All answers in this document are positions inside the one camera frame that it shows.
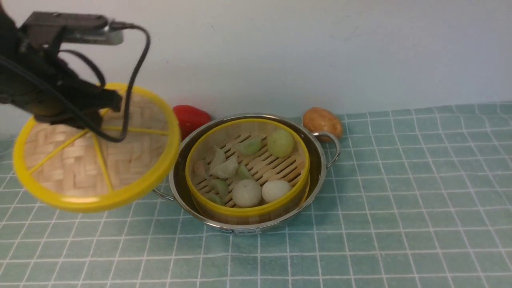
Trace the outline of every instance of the metal pot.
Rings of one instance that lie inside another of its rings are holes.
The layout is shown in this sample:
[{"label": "metal pot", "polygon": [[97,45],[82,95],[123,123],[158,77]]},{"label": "metal pot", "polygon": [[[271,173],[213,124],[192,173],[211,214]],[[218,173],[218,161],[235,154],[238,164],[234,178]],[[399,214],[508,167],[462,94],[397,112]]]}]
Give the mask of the metal pot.
[{"label": "metal pot", "polygon": [[[310,171],[309,171],[309,177],[310,177],[310,187],[308,191],[308,197],[304,203],[302,203],[299,207],[297,207],[292,212],[286,214],[285,216],[278,218],[273,221],[260,223],[260,224],[253,224],[253,225],[230,225],[220,222],[212,221],[208,218],[203,217],[199,211],[197,210],[193,200],[192,196],[190,194],[190,189],[187,186],[186,180],[185,180],[185,164],[188,157],[188,154],[190,153],[190,150],[194,146],[194,144],[208,131],[211,129],[220,126],[224,123],[234,121],[234,120],[240,120],[240,119],[247,119],[247,118],[259,118],[259,119],[268,119],[272,120],[278,123],[281,123],[283,125],[286,125],[290,129],[292,129],[297,135],[299,135],[302,139],[302,141],[305,143],[308,152],[310,153]],[[316,139],[316,137],[319,136],[327,136],[330,137],[335,146],[336,146],[336,152],[334,154],[334,157],[331,159],[329,163],[326,163],[324,150],[322,149],[322,146]],[[194,216],[199,221],[204,222],[205,224],[212,226],[214,228],[217,228],[223,232],[227,233],[235,233],[235,234],[259,234],[262,231],[267,231],[270,228],[275,228],[278,225],[283,225],[286,223],[290,218],[295,216],[296,214],[300,213],[305,207],[307,207],[316,197],[318,194],[320,188],[322,187],[322,184],[325,179],[326,171],[328,168],[332,166],[332,164],[336,161],[336,159],[339,157],[340,153],[340,146],[338,139],[333,136],[330,133],[327,132],[319,132],[319,133],[311,133],[308,130],[306,130],[304,127],[299,126],[297,124],[294,124],[286,119],[283,119],[276,115],[268,115],[268,114],[239,114],[239,115],[233,115],[229,117],[225,117],[222,119],[218,119],[215,121],[212,121],[202,127],[200,127],[198,130],[194,131],[191,135],[189,135],[180,145],[180,152],[178,156],[178,160],[176,161],[176,164],[174,168],[171,170],[169,174],[169,185],[171,188],[171,191],[173,192],[173,195],[167,195],[164,194],[157,189],[154,189],[153,192],[155,192],[160,197],[169,200],[169,201],[176,201],[180,204],[180,206],[185,209],[189,214]]]}]

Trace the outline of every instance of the bamboo steamer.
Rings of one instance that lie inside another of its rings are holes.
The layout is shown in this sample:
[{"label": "bamboo steamer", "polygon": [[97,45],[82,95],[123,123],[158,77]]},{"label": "bamboo steamer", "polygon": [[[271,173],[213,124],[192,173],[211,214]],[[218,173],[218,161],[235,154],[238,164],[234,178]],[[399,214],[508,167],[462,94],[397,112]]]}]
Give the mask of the bamboo steamer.
[{"label": "bamboo steamer", "polygon": [[[288,131],[295,140],[292,153],[282,158],[271,155],[267,148],[267,136],[279,129]],[[235,149],[235,145],[258,136],[263,141],[262,148],[256,154],[244,156]],[[204,175],[197,174],[193,167],[198,161],[205,161],[209,165],[215,155],[215,146],[224,152],[227,160],[235,157],[239,164],[245,165],[260,186],[268,181],[282,179],[291,184],[292,190],[271,203],[262,199],[257,207],[238,208],[231,194],[239,181],[234,176],[226,181],[229,194],[224,198],[224,206],[207,200],[203,195],[217,192],[208,185]],[[227,224],[249,225],[277,219],[297,208],[304,201],[309,188],[309,165],[307,148],[291,129],[266,119],[242,119],[228,122],[206,133],[194,145],[187,158],[185,176],[194,203],[205,217]]]},{"label": "bamboo steamer", "polygon": [[[125,84],[106,88],[123,97],[126,91]],[[130,203],[161,183],[178,157],[178,121],[158,95],[140,87],[132,91],[128,134],[121,143],[30,118],[13,150],[14,171],[27,191],[58,209],[91,213]],[[119,134],[123,111],[102,113],[101,129]]]}]

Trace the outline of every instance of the white ball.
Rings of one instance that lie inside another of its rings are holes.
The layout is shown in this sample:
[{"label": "white ball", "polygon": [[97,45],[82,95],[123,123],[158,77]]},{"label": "white ball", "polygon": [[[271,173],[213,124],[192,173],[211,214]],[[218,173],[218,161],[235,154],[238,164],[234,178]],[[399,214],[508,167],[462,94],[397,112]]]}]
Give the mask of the white ball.
[{"label": "white ball", "polygon": [[263,199],[265,199],[267,203],[270,203],[283,197],[286,193],[290,192],[290,190],[290,183],[284,180],[268,181],[262,188]]},{"label": "white ball", "polygon": [[233,188],[233,201],[240,208],[256,207],[261,201],[261,187],[252,179],[238,182]]}]

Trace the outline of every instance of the bamboo steamer lid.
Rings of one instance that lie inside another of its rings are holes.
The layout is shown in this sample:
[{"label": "bamboo steamer lid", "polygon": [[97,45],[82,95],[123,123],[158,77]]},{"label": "bamboo steamer lid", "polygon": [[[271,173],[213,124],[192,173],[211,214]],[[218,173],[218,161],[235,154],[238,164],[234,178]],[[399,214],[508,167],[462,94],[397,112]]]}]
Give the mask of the bamboo steamer lid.
[{"label": "bamboo steamer lid", "polygon": [[[124,84],[106,88],[123,96],[126,91]],[[102,130],[118,135],[122,113],[102,111]],[[161,183],[176,162],[179,140],[172,109],[156,94],[134,87],[123,142],[31,118],[14,145],[13,165],[21,184],[42,202],[71,212],[101,212],[130,203]]]}]

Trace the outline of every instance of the potato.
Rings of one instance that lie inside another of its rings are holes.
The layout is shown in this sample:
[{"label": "potato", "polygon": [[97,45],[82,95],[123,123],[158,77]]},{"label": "potato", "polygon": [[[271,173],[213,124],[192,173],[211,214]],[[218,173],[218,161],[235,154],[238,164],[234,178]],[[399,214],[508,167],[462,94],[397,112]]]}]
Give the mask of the potato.
[{"label": "potato", "polygon": [[[302,125],[311,133],[329,132],[338,139],[343,135],[342,122],[330,111],[320,107],[313,107],[302,116]],[[320,137],[322,142],[330,142],[328,137]]]}]

